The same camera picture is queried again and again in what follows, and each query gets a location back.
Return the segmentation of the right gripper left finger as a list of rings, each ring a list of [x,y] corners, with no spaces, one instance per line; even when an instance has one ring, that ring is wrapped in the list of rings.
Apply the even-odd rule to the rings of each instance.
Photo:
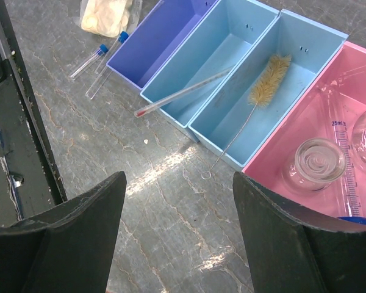
[[[0,292],[105,292],[126,193],[116,172],[54,208],[0,228]]]

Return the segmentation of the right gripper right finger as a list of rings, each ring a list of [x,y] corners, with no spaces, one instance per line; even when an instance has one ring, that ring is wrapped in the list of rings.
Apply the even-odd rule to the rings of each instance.
[[[366,292],[366,225],[311,210],[235,172],[256,292]]]

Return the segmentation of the graduated cylinder blue base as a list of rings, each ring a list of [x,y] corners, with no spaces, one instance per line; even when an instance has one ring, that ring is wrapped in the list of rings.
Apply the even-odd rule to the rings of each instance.
[[[366,217],[364,217],[361,200],[357,193],[356,175],[350,156],[351,147],[349,145],[346,122],[343,120],[333,120],[331,126],[334,130],[335,141],[342,149],[346,159],[345,172],[340,179],[345,215],[341,216],[340,219],[366,225]]]

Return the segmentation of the clear glass flask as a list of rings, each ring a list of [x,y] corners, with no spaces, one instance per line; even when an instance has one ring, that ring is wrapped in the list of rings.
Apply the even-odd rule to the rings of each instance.
[[[287,157],[281,176],[293,192],[318,192],[343,176],[346,156],[332,140],[313,138]]]

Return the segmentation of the blue cap pipette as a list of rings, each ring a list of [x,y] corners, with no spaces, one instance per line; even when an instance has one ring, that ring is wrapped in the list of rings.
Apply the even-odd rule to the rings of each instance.
[[[71,80],[76,80],[89,66],[93,65],[101,57],[109,52],[109,48],[105,44],[101,44],[94,52],[92,52],[85,60],[83,60],[69,75]]]
[[[96,94],[99,92],[100,88],[104,85],[106,80],[109,78],[112,70],[107,66],[107,62],[113,56],[113,54],[119,49],[119,47],[126,41],[128,38],[128,33],[123,31],[120,33],[119,37],[115,40],[113,45],[110,47],[110,50],[106,53],[106,56],[103,57],[103,60],[98,65],[95,72],[98,74],[95,81],[92,83],[90,88],[85,93],[87,98],[93,99]]]

